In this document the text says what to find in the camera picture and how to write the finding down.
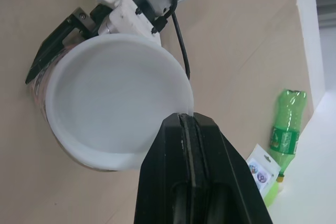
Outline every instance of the bottle cap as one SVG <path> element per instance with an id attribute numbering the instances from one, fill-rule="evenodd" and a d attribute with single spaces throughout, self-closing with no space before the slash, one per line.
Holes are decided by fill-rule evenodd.
<path id="1" fill-rule="evenodd" d="M 279 174 L 279 176 L 277 177 L 277 182 L 282 183 L 284 177 L 284 175 Z"/>

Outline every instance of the plastic packaging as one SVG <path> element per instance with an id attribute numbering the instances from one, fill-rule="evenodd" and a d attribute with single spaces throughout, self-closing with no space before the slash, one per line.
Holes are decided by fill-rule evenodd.
<path id="1" fill-rule="evenodd" d="M 280 166 L 258 144 L 247 158 L 246 162 L 251 170 L 261 196 L 264 198 L 276 182 Z"/>
<path id="2" fill-rule="evenodd" d="M 283 181 L 284 172 L 295 157 L 306 104 L 307 95 L 303 91 L 284 90 L 278 98 L 278 112 L 269 150 L 271 157 L 281 167 L 278 182 Z"/>

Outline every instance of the screw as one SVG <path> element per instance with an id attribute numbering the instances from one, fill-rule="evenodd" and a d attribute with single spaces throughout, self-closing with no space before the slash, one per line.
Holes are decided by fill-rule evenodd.
<path id="1" fill-rule="evenodd" d="M 85 15 L 85 13 L 81 13 L 81 14 L 79 14 L 79 17 L 80 17 L 81 19 L 86 19 L 86 15 Z"/>
<path id="2" fill-rule="evenodd" d="M 156 34 L 158 31 L 155 27 L 152 28 L 152 34 Z"/>
<path id="3" fill-rule="evenodd" d="M 137 14 L 137 15 L 142 14 L 142 11 L 140 10 L 140 8 L 137 8 L 137 9 L 135 10 L 135 14 Z"/>

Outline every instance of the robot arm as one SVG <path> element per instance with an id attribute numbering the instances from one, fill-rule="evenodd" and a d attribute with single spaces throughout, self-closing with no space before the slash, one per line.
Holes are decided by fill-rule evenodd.
<path id="1" fill-rule="evenodd" d="M 64 48 L 63 40 L 74 30 L 83 39 L 108 33 L 128 33 L 144 36 L 161 44 L 160 32 L 173 15 L 173 21 L 182 48 L 186 72 L 189 66 L 182 35 L 174 11 L 182 0 L 97 0 L 90 15 L 77 8 L 42 43 L 26 78 L 30 83 Z"/>

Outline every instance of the yellow-green object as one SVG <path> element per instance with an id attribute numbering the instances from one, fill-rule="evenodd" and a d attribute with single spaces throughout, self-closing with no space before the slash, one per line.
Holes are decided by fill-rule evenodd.
<path id="1" fill-rule="evenodd" d="M 279 177 L 284 177 L 283 173 L 295 157 L 306 103 L 307 95 L 303 91 L 284 90 L 278 98 L 269 154 L 281 167 Z"/>
<path id="2" fill-rule="evenodd" d="M 268 191 L 267 195 L 264 198 L 264 203 L 266 207 L 272 205 L 273 201 L 278 195 L 278 190 L 279 190 L 279 183 L 275 181 L 273 186 L 271 187 L 271 189 Z"/>

